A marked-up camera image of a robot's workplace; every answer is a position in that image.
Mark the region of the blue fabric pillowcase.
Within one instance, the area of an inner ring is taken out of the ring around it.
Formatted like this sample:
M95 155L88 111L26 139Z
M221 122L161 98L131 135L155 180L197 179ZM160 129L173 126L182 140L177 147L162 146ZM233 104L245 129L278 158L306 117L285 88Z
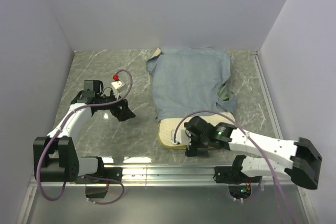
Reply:
M157 121L203 111L229 112L237 107L231 89L230 55L216 49L162 49L146 62L152 76Z

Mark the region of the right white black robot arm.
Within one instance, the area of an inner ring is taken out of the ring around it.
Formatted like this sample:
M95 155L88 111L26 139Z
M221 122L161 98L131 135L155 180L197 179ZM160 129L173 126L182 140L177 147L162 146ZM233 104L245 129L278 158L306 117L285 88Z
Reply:
M318 188L322 156L307 138L297 141L267 137L220 122L212 125L199 116L184 123L190 149L198 147L242 152L235 158L228 184L240 184L247 178L272 176L290 178L305 189Z

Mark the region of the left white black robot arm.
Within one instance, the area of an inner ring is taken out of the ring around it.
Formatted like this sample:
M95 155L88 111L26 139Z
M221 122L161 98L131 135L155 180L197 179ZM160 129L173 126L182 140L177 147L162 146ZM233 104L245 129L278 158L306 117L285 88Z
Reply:
M39 182L75 182L87 176L93 183L105 179L106 170L101 157L79 157L75 148L81 129L98 111L110 111L118 121L135 117L121 92L129 91L121 80L109 87L109 95L103 92L100 80L85 80L60 123L47 135L37 137L33 143L34 176Z

